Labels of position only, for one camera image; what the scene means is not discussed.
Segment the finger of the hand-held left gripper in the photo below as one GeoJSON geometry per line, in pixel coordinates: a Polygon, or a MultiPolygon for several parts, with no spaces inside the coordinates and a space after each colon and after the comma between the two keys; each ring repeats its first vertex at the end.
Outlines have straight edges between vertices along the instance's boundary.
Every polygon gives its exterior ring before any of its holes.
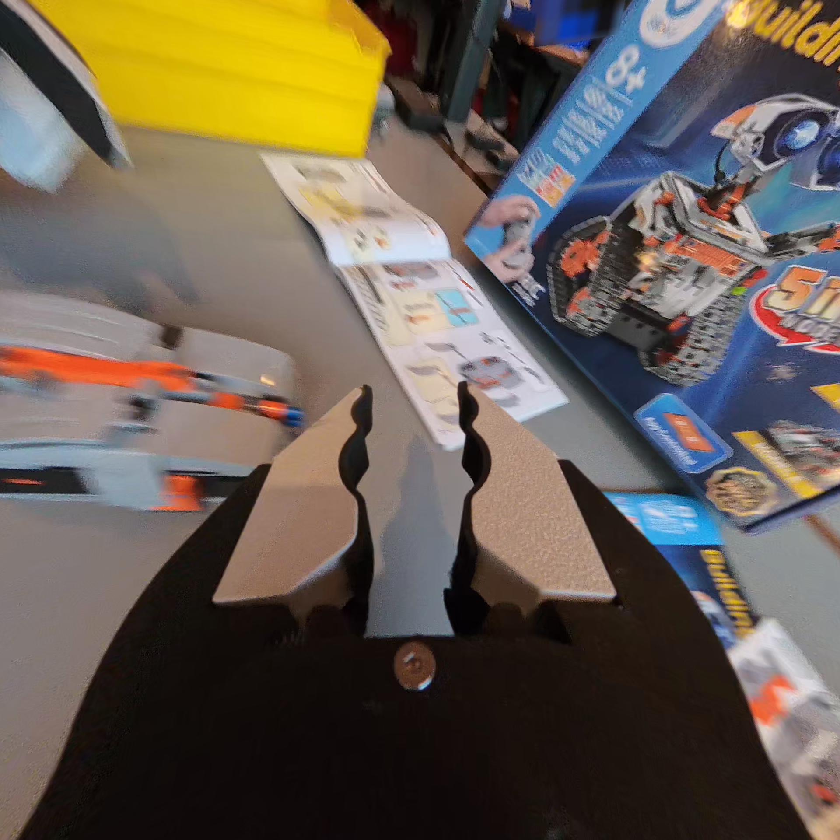
{"type": "Polygon", "coordinates": [[[132,165],[81,54],[31,3],[2,1],[2,170],[54,193],[85,150],[112,168],[132,165]]]}

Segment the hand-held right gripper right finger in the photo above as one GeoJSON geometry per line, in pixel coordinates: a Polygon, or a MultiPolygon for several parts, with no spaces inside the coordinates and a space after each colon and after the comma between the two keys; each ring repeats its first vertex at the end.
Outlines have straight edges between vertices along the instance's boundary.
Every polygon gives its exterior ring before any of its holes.
{"type": "Polygon", "coordinates": [[[545,604],[613,603],[615,585],[560,458],[465,381],[458,420],[472,486],[445,589],[455,634],[480,634],[496,608],[529,619],[545,604]]]}

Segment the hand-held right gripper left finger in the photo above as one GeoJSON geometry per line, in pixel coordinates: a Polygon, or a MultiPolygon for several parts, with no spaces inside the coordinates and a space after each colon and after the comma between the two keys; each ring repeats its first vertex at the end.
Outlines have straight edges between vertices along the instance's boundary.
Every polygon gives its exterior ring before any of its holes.
{"type": "Polygon", "coordinates": [[[299,623],[330,608],[364,634],[375,554],[359,484],[372,415],[372,389],[356,387],[273,459],[213,604],[283,606],[299,623]]]}

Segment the grey building block robot model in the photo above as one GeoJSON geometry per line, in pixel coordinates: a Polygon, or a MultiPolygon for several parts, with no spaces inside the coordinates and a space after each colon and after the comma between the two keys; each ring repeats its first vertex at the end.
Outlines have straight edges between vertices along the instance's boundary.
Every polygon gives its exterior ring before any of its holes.
{"type": "Polygon", "coordinates": [[[200,511],[304,424],[290,356],[2,290],[2,498],[200,511]]]}

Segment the small blue booklet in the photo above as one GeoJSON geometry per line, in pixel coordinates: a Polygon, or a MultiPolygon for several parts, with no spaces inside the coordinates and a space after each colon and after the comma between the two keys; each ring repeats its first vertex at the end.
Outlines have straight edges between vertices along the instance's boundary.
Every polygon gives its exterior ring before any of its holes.
{"type": "Polygon", "coordinates": [[[724,649],[753,632],[757,620],[723,551],[718,526],[697,500],[609,490],[605,496],[669,562],[724,649]]]}

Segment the yellow plastic bin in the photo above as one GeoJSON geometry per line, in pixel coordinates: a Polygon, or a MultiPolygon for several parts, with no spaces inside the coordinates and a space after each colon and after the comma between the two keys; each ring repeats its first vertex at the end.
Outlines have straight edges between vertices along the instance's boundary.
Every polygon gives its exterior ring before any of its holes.
{"type": "Polygon", "coordinates": [[[391,54],[355,2],[35,1],[119,122],[364,154],[391,54]]]}

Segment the open instruction booklet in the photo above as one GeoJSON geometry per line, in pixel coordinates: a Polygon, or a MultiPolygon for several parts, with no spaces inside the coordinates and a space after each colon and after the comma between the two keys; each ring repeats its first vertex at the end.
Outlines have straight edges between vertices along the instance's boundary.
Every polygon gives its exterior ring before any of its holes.
{"type": "Polygon", "coordinates": [[[268,172],[320,239],[373,338],[441,449],[463,447],[458,385],[524,423],[568,397],[450,252],[444,230],[372,163],[264,152],[268,172]]]}

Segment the white orange sticker sheet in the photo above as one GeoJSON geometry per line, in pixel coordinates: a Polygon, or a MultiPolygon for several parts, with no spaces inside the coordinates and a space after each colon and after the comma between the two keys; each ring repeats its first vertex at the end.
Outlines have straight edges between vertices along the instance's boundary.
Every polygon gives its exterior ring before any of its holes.
{"type": "Polygon", "coordinates": [[[765,752],[808,833],[839,838],[839,701],[773,618],[728,656],[765,752]]]}

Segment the blue toy robot box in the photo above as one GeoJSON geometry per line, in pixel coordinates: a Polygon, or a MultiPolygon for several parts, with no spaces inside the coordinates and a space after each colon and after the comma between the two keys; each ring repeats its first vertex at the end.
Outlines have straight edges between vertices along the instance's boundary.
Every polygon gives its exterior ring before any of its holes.
{"type": "Polygon", "coordinates": [[[465,235],[745,532],[838,502],[838,16],[632,2],[465,235]]]}

